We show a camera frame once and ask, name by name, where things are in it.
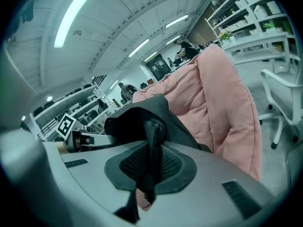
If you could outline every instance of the person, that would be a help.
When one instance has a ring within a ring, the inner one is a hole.
[[[199,54],[199,52],[197,52],[197,49],[195,48],[195,45],[189,42],[175,40],[174,44],[181,45],[181,48],[184,49],[186,52],[186,57],[190,60]]]
[[[128,85],[128,84],[124,85],[122,82],[119,82],[118,85],[121,88],[122,99],[125,99],[127,101],[130,101],[130,100],[132,101],[134,92],[136,92],[137,89],[132,85]]]

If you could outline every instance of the ceiling light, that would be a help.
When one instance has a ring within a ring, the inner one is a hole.
[[[181,20],[183,20],[183,19],[186,19],[187,17],[188,17],[188,14],[186,14],[186,15],[183,16],[183,17],[180,17],[180,18],[176,19],[175,21],[172,21],[171,23],[169,23],[169,24],[166,25],[165,27],[168,28],[168,27],[174,25],[175,23],[177,23],[177,22],[179,22],[179,21],[181,21]]]
[[[177,37],[175,37],[172,40],[168,41],[166,44],[170,44],[171,42],[174,42],[174,40],[178,39],[179,37],[180,37],[180,35],[178,35]]]
[[[151,54],[149,57],[147,57],[147,58],[144,60],[144,62],[147,62],[147,61],[148,61],[151,57],[153,57],[156,53],[157,53],[157,52]]]
[[[113,85],[112,85],[109,89],[112,89],[112,88],[118,83],[118,81],[119,81],[119,80],[115,81],[115,82],[113,83]]]
[[[149,39],[145,40],[141,45],[139,45],[137,48],[135,48],[135,50],[134,50],[133,52],[131,52],[131,53],[129,54],[128,57],[132,57],[132,56],[133,56],[138,50],[140,50],[140,48],[141,48],[142,46],[144,46],[147,42],[149,42]]]
[[[64,45],[65,38],[67,36],[67,33],[71,27],[72,22],[74,21],[76,15],[78,14],[81,7],[84,5],[86,0],[73,0],[68,7],[62,22],[60,24],[55,44],[53,45],[54,48],[61,48]]]

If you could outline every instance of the black vent slot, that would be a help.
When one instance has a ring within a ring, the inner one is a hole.
[[[231,181],[223,183],[222,186],[245,219],[253,216],[261,209],[238,182]]]
[[[85,159],[80,159],[80,160],[65,162],[64,164],[66,165],[67,168],[70,168],[70,167],[74,167],[74,166],[80,166],[85,163],[88,163],[88,161]]]

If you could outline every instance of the black mesh panel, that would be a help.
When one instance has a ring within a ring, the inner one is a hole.
[[[177,174],[182,167],[181,160],[165,148],[162,148],[161,181]]]
[[[145,170],[145,159],[146,147],[142,147],[121,161],[119,167],[124,174],[137,181]]]
[[[178,173],[182,167],[182,162],[178,157],[165,148],[161,149],[162,157],[160,178],[162,182]],[[119,167],[124,174],[137,181],[145,170],[145,163],[146,147],[142,147],[132,153],[128,158],[121,161]]]

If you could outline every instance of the black chair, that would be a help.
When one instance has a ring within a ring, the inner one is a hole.
[[[65,97],[70,96],[72,94],[73,94],[73,92],[70,92],[70,93],[66,94]]]
[[[42,113],[43,110],[44,110],[43,107],[38,107],[38,108],[36,108],[36,109],[34,110],[34,112],[33,112],[33,116],[36,117],[37,115],[39,115],[40,113]]]
[[[147,84],[145,82],[140,84],[141,89],[146,88],[146,87],[147,87]]]
[[[96,110],[92,110],[87,114],[87,121],[91,122],[94,118],[98,116],[98,113]]]
[[[120,102],[124,105],[127,103],[127,100],[125,98],[123,98]]]
[[[78,121],[79,121],[81,124],[83,124],[84,126],[85,126],[85,125],[88,125],[88,123],[89,123],[89,122],[87,122],[87,120],[84,119],[84,118],[80,118],[80,119],[78,119]]]
[[[74,93],[79,92],[81,90],[82,90],[82,88],[78,88],[78,89],[74,90]]]
[[[46,104],[44,104],[44,109],[47,109],[48,107],[52,106],[54,104],[53,101],[49,101]]]
[[[104,103],[101,99],[98,99],[98,104],[103,110],[106,110],[108,108],[108,105]]]
[[[83,100],[82,102],[79,103],[79,106],[83,107],[84,105],[86,105],[88,103],[89,103],[89,100],[85,99],[85,100]]]
[[[88,87],[91,87],[91,84],[86,84],[86,85],[84,85],[83,89],[86,89],[86,88],[88,88]]]

